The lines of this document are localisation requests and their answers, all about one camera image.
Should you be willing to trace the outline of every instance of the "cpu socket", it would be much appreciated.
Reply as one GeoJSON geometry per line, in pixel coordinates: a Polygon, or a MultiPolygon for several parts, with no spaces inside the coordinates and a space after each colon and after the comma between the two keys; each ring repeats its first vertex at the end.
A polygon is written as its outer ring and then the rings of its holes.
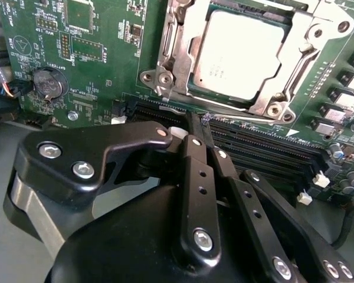
{"type": "Polygon", "coordinates": [[[140,80],[165,102],[291,123],[289,105],[320,52],[353,29],[328,0],[169,0],[156,68],[140,80]]]}

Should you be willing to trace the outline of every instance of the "black connector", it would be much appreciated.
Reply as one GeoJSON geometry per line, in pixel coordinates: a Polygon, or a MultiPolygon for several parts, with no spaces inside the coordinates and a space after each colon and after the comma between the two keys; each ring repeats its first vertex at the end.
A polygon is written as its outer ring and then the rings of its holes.
{"type": "Polygon", "coordinates": [[[34,85],[32,81],[23,81],[16,79],[9,82],[7,85],[10,93],[13,95],[14,98],[24,96],[30,91],[34,90],[34,85]]]}

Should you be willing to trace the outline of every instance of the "motherboard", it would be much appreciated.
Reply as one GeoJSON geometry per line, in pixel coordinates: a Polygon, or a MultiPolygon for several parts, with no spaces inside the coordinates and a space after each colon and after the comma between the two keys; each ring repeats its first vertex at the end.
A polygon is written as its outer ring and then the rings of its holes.
{"type": "Polygon", "coordinates": [[[24,111],[63,128],[193,111],[238,170],[354,203],[354,0],[0,0],[0,13],[14,76],[34,83],[24,111]]]}

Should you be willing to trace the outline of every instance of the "silver screw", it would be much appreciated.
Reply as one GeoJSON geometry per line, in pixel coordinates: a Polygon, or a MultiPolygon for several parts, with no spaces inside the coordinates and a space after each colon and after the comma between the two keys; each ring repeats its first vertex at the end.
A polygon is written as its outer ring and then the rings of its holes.
{"type": "Polygon", "coordinates": [[[226,155],[225,152],[222,151],[222,150],[219,150],[219,155],[220,155],[222,158],[227,158],[227,155],[226,155]]]}
{"type": "Polygon", "coordinates": [[[163,73],[159,75],[159,82],[168,85],[172,83],[172,78],[168,73],[163,73]]]}
{"type": "Polygon", "coordinates": [[[196,144],[197,146],[201,145],[201,142],[199,140],[193,139],[193,143],[196,144]]]}
{"type": "Polygon", "coordinates": [[[212,250],[212,239],[205,231],[196,230],[194,232],[194,241],[201,250],[205,252],[212,250]]]}
{"type": "Polygon", "coordinates": [[[160,136],[166,137],[166,133],[165,133],[165,131],[163,131],[162,129],[158,129],[157,132],[158,132],[158,134],[159,134],[160,136]]]}
{"type": "Polygon", "coordinates": [[[324,261],[324,266],[326,270],[333,276],[334,278],[339,278],[340,275],[338,274],[337,269],[328,261],[324,261]]]}
{"type": "Polygon", "coordinates": [[[78,113],[76,111],[69,111],[67,117],[70,121],[76,121],[78,119],[78,113]]]}
{"type": "Polygon", "coordinates": [[[276,271],[278,271],[278,273],[286,280],[290,280],[292,277],[290,268],[287,266],[287,264],[280,259],[279,257],[275,256],[273,258],[273,264],[274,267],[276,269],[276,271]]]}
{"type": "Polygon", "coordinates": [[[340,266],[342,272],[346,275],[346,277],[348,277],[349,279],[353,279],[354,276],[352,272],[349,268],[347,268],[345,264],[343,264],[342,262],[338,262],[338,265],[340,266]]]}
{"type": "Polygon", "coordinates": [[[72,167],[73,173],[82,179],[89,179],[92,178],[94,175],[93,166],[87,162],[79,161],[76,162],[75,165],[72,167]]]}
{"type": "Polygon", "coordinates": [[[255,180],[256,182],[258,182],[260,180],[260,177],[258,177],[256,174],[254,174],[253,172],[250,173],[250,176],[252,176],[253,180],[255,180]]]}
{"type": "Polygon", "coordinates": [[[40,149],[40,155],[46,158],[54,159],[61,156],[61,149],[54,144],[43,144],[40,149]]]}

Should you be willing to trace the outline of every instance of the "white connector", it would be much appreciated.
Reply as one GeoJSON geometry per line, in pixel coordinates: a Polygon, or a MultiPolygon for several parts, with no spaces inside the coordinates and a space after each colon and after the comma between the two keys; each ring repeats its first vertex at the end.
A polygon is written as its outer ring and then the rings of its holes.
{"type": "Polygon", "coordinates": [[[312,179],[312,182],[319,187],[327,187],[330,180],[324,175],[322,171],[319,174],[316,174],[316,177],[312,179]]]}
{"type": "Polygon", "coordinates": [[[304,193],[299,193],[299,195],[296,197],[297,201],[304,204],[304,205],[309,205],[312,202],[312,197],[304,191],[304,193]]]}

